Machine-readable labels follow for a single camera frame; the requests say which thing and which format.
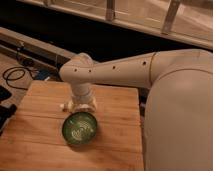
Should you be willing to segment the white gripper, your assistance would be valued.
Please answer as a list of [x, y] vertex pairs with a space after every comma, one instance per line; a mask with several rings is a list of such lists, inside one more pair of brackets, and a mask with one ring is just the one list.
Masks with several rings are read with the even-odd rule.
[[90, 83], [72, 84], [71, 112], [88, 111], [95, 112], [97, 105]]

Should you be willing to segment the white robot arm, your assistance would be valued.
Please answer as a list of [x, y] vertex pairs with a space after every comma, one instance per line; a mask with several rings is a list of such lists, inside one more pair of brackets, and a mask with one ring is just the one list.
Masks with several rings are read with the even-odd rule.
[[80, 53], [60, 77], [74, 104], [91, 102], [93, 83], [148, 89], [145, 170], [213, 171], [213, 52], [158, 51], [102, 63]]

